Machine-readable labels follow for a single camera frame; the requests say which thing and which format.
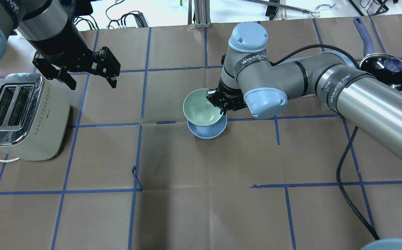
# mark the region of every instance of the blue pan handle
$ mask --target blue pan handle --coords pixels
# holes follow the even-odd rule
[[[363,21],[359,17],[354,17],[354,24],[363,40],[363,53],[364,55],[374,54],[374,43],[372,43],[371,36],[369,36],[366,27],[363,24]]]

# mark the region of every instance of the black wire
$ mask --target black wire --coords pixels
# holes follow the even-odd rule
[[[90,22],[88,19],[85,19],[85,18],[80,19],[80,20],[77,21],[74,25],[77,25],[77,24],[78,24],[79,22],[81,22],[81,21],[87,22],[88,26],[90,26],[90,30],[93,30],[94,25],[93,25],[93,27],[91,27],[91,22]]]
[[[273,66],[278,65],[282,62],[284,62],[285,60],[289,59],[290,57],[292,57],[293,55],[304,51],[306,49],[312,49],[312,48],[327,48],[327,49],[333,49],[335,51],[338,51],[342,54],[344,54],[345,56],[347,56],[352,63],[355,65],[355,67],[357,69],[360,69],[360,66],[358,65],[357,61],[355,61],[354,57],[352,57],[349,53],[347,53],[346,51],[337,48],[335,46],[331,46],[331,45],[326,45],[326,44],[314,44],[314,45],[309,45],[306,47],[303,47],[301,49],[297,49],[296,51],[290,53],[289,55],[285,56],[283,59],[279,60],[276,63],[272,63]],[[372,228],[372,226],[368,223],[368,221],[363,217],[363,215],[360,213],[360,211],[355,207],[354,203],[352,203],[352,201],[350,200],[349,196],[347,195],[346,190],[344,190],[343,184],[341,183],[341,177],[340,177],[340,173],[341,173],[341,167],[343,166],[343,162],[347,156],[347,153],[349,152],[349,149],[352,147],[352,143],[355,139],[355,135],[357,135],[357,131],[358,131],[358,127],[356,126],[354,128],[354,131],[352,132],[352,136],[349,140],[349,142],[347,143],[346,149],[344,150],[343,155],[341,156],[337,169],[336,169],[336,180],[337,180],[337,185],[341,191],[341,193],[343,194],[343,197],[345,199],[345,201],[347,202],[347,204],[349,205],[349,207],[352,209],[352,211],[355,213],[355,215],[361,220],[361,222],[363,223],[363,225],[368,229],[368,231],[371,233],[371,235],[374,237],[375,240],[379,240],[380,237],[378,237],[377,232],[374,230],[374,228]]]
[[[142,22],[142,19],[140,18],[140,16],[137,15],[137,14],[134,14],[134,13],[132,13],[132,12],[133,12],[133,11],[131,11],[131,12],[127,13],[127,14],[124,14],[124,15],[120,18],[120,19],[121,19],[121,24],[122,24],[122,19],[123,19],[123,24],[126,25],[126,17],[129,16],[129,15],[132,15],[132,16],[134,16],[135,19],[137,19],[137,20],[140,22],[140,24],[141,24],[142,27],[145,27],[144,22]]]
[[[80,16],[76,16],[76,19],[80,19],[79,21],[85,20],[85,21],[88,23],[88,25],[90,26],[90,30],[96,30],[96,27],[94,26],[93,22],[91,22],[90,20],[85,19],[85,18],[80,17]]]
[[[115,3],[114,5],[108,7],[108,8],[105,10],[105,15],[107,16],[107,18],[108,18],[110,21],[112,21],[113,19],[111,19],[111,18],[108,16],[108,13],[107,13],[108,10],[109,10],[111,7],[115,6],[115,5],[118,5],[119,3],[123,3],[124,1],[125,1],[125,0],[121,0],[120,2]]]
[[[374,237],[375,240],[379,240],[380,237],[378,237],[377,232],[372,228],[372,226],[368,223],[368,221],[363,217],[363,215],[358,211],[358,209],[355,207],[354,203],[350,200],[349,196],[346,193],[346,190],[344,190],[343,184],[341,183],[341,178],[340,178],[340,173],[341,173],[341,166],[343,165],[344,159],[346,158],[347,152],[349,152],[349,149],[352,146],[352,142],[355,139],[355,135],[357,134],[358,127],[356,126],[354,128],[354,131],[352,132],[351,139],[347,143],[346,149],[344,150],[343,155],[341,156],[341,159],[339,160],[338,166],[337,166],[337,171],[336,171],[336,178],[337,178],[337,184],[338,187],[343,194],[343,197],[349,207],[352,209],[352,211],[355,213],[355,215],[361,220],[363,225],[368,229],[368,231],[371,233],[372,237]]]
[[[111,20],[111,21],[108,23],[108,25],[107,25],[107,30],[109,30],[109,27],[114,28],[114,27],[111,25],[112,22],[116,22],[116,23],[118,24],[118,26],[120,27],[120,24],[119,24],[119,22],[118,22],[117,20]]]
[[[99,30],[99,25],[97,25],[96,19],[94,19],[94,17],[92,15],[89,15],[89,16],[93,19],[94,24],[96,24],[96,28]]]
[[[327,49],[332,49],[332,50],[338,51],[338,52],[342,53],[343,55],[347,56],[352,61],[352,63],[354,63],[356,69],[360,69],[360,66],[358,66],[357,61],[349,53],[347,53],[346,51],[344,51],[340,48],[337,48],[335,46],[326,45],[326,44],[313,44],[313,45],[303,47],[301,49],[297,49],[296,51],[288,54],[287,56],[285,56],[283,59],[279,60],[278,62],[272,63],[272,65],[278,65],[278,64],[284,62],[285,60],[289,59],[291,56],[298,54],[299,52],[302,52],[306,49],[312,49],[312,48],[327,48]]]

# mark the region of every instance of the blue bowl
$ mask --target blue bowl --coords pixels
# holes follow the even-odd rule
[[[210,140],[218,137],[227,126],[227,116],[223,115],[221,119],[208,127],[196,126],[187,120],[187,125],[190,131],[201,139]]]

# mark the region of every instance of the toaster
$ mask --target toaster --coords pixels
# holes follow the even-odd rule
[[[69,108],[69,100],[39,74],[5,77],[0,83],[0,151],[23,160],[53,158]]]

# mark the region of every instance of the toaster slot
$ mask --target toaster slot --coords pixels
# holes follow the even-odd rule
[[[25,86],[20,88],[17,95],[17,100],[15,101],[14,107],[12,109],[11,117],[9,118],[8,126],[21,125],[24,114],[26,113],[26,108],[28,106],[32,90],[32,86]]]
[[[5,120],[15,90],[16,87],[6,87],[3,90],[2,97],[0,98],[0,126],[2,126],[3,121]]]

